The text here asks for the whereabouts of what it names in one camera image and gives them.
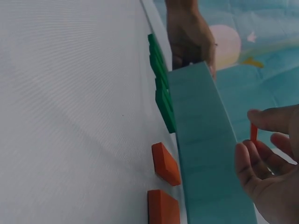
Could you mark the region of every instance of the white surface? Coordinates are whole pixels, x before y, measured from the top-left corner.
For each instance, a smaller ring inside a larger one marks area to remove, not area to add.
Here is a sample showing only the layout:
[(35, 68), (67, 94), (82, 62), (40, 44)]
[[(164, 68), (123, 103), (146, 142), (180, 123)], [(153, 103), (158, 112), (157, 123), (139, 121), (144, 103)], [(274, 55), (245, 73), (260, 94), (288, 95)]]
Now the white surface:
[(154, 96), (138, 0), (0, 1), (0, 224), (147, 224), (177, 158)]

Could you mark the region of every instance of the small orange piece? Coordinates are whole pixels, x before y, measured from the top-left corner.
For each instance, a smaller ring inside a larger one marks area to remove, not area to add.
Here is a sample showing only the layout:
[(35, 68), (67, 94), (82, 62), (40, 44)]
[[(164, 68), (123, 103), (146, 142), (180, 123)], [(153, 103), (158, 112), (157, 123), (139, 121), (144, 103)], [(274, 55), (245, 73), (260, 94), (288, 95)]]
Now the small orange piece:
[(149, 224), (180, 224), (178, 201), (162, 190), (148, 191)]
[(171, 186), (181, 184), (178, 164), (162, 142), (152, 145), (155, 172)]
[(257, 127), (254, 124), (250, 124), (250, 140), (256, 142), (257, 140)]

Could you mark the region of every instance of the teal fabric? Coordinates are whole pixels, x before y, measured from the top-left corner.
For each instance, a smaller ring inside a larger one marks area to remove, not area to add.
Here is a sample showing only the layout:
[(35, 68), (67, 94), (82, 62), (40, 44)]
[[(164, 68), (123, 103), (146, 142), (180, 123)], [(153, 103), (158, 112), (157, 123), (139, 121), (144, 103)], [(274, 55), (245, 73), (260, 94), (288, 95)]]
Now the teal fabric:
[[(164, 0), (154, 0), (166, 24)], [(237, 65), (217, 72), (217, 86), (237, 140), (249, 138), (250, 108), (266, 109), (299, 103), (299, 1), (200, 0), (209, 25), (227, 25), (239, 34), (239, 61), (249, 56), (264, 68)], [(254, 32), (256, 41), (247, 40)], [(259, 131), (269, 146), (271, 133)]]
[[(285, 49), (255, 58), (259, 69), (238, 65), (218, 72), (217, 87), (238, 141), (249, 138), (247, 110), (267, 109), (299, 103), (299, 49)], [(271, 147), (270, 132), (258, 139)]]
[[(166, 24), (164, 0), (154, 0)], [(199, 9), (209, 25), (226, 25), (242, 41), (240, 60), (279, 49), (299, 46), (297, 0), (200, 0)], [(254, 32), (255, 42), (247, 41)]]
[(168, 79), (188, 224), (256, 224), (234, 172), (235, 135), (206, 64)]

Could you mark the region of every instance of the green domino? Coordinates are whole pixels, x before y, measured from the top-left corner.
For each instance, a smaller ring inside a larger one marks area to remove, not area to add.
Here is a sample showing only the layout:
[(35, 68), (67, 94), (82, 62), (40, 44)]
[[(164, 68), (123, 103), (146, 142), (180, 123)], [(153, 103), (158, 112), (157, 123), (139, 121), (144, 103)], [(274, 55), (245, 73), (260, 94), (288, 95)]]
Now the green domino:
[(155, 83), (156, 83), (157, 90), (163, 92), (171, 111), (173, 111), (170, 94), (169, 94), (168, 90), (166, 89), (164, 83), (158, 78), (155, 79)]
[(156, 90), (156, 103), (169, 133), (176, 131), (172, 108), (164, 91)]
[(154, 55), (150, 55), (149, 60), (156, 77), (162, 79), (162, 81), (165, 83), (166, 88), (168, 89), (168, 80), (166, 73), (163, 72), (163, 69), (161, 68), (161, 65), (158, 63), (157, 58)]

